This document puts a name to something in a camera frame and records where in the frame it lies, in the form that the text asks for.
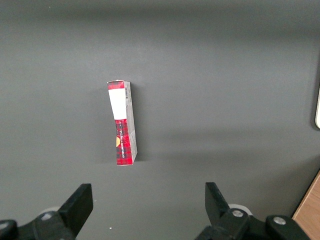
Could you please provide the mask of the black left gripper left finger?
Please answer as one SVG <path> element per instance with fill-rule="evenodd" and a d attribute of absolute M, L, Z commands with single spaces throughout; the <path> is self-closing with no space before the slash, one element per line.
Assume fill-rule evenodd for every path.
<path fill-rule="evenodd" d="M 18 226 L 13 219 L 0 221 L 2 240 L 75 240 L 93 210 L 92 185 L 81 184 L 58 210 L 47 210 Z"/>

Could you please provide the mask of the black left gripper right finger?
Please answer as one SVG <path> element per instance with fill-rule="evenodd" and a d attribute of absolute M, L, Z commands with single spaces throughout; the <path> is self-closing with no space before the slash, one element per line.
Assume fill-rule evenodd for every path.
<path fill-rule="evenodd" d="M 205 210 L 211 225 L 197 240 L 308 240 L 308 235 L 290 217 L 269 215 L 265 221 L 245 210 L 230 207 L 214 182 L 205 184 Z"/>

